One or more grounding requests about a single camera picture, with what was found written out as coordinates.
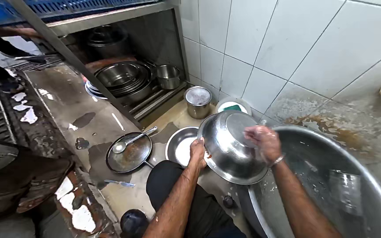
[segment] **stack of plates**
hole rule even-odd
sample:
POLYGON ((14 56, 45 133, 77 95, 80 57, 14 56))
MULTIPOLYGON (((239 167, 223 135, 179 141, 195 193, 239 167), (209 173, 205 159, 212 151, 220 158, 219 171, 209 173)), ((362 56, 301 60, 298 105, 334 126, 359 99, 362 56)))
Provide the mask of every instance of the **stack of plates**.
MULTIPOLYGON (((95 73, 97 79, 116 97, 133 95, 147 87, 151 81, 151 68, 139 61, 114 63, 95 73)), ((96 98, 106 99, 104 95, 89 81, 85 84, 88 94, 96 98)))

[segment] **large steel basin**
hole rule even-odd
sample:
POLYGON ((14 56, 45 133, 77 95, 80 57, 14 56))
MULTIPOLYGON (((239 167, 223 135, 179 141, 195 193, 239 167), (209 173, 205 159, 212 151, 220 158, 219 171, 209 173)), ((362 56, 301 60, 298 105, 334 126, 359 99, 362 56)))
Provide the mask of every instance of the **large steel basin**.
MULTIPOLYGON (((285 161, 308 195, 344 237, 381 237, 381 185, 340 145, 308 128, 273 127, 282 141, 285 161), (359 177, 360 214, 342 209, 333 198, 331 170, 359 177)), ((242 210, 252 227, 268 238, 294 237, 271 171, 261 182, 239 186, 242 210)))

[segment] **person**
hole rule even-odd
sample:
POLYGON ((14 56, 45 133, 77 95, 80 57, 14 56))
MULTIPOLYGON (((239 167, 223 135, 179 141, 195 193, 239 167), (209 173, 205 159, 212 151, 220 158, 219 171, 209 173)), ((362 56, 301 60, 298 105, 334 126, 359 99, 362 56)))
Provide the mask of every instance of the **person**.
POLYGON ((69 158, 42 157, 0 141, 0 217, 38 206, 54 194, 72 166, 69 158))
MULTIPOLYGON (((1 38, 2 36, 15 35, 41 38, 41 36, 31 28, 0 27, 0 52, 12 57, 32 56, 32 54, 17 49, 10 42, 1 38)), ((29 61, 33 63, 45 63, 45 60, 43 59, 33 59, 29 61)), ((24 88, 21 84, 19 84, 16 78, 11 76, 4 68, 0 67, 0 89, 4 93, 15 94, 22 91, 24 88)))
MULTIPOLYGON (((271 167, 295 238, 342 237, 310 200, 283 160, 277 134, 257 125, 247 127, 244 136, 260 148, 271 167)), ((144 237, 245 237, 214 196, 196 183, 199 172, 207 165, 204 139, 195 140, 190 150, 191 159, 186 169, 166 160, 156 165, 148 176, 146 192, 156 213, 144 237)))

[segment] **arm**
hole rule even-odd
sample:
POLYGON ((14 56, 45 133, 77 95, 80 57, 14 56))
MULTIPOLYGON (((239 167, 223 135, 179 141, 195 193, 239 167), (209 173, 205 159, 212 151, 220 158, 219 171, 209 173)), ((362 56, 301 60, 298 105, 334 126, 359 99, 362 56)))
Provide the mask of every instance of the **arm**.
POLYGON ((204 138, 195 140, 190 148, 188 167, 174 184, 168 198, 155 214, 146 229, 144 238, 183 237, 188 222, 190 205, 195 192, 199 172, 207 165, 204 160, 204 138))
MULTIPOLYGON (((276 132, 265 126, 245 129, 245 138, 260 147, 268 164, 273 164, 282 154, 276 132)), ((284 210, 296 238, 341 238, 341 234, 311 201, 298 178, 285 161, 272 166, 284 210)))
POLYGON ((0 27, 0 37, 1 36, 15 36, 24 35, 27 37, 42 38, 34 29, 32 28, 14 28, 14 27, 0 27))

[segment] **silver bracelet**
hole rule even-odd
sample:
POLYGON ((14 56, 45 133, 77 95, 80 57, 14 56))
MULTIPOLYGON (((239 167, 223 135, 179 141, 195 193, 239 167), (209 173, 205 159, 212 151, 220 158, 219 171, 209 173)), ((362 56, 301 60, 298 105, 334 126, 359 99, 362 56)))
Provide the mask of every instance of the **silver bracelet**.
POLYGON ((269 168, 272 168, 273 166, 277 165, 282 159, 284 158, 284 154, 282 154, 279 158, 277 158, 271 165, 269 165, 269 168))

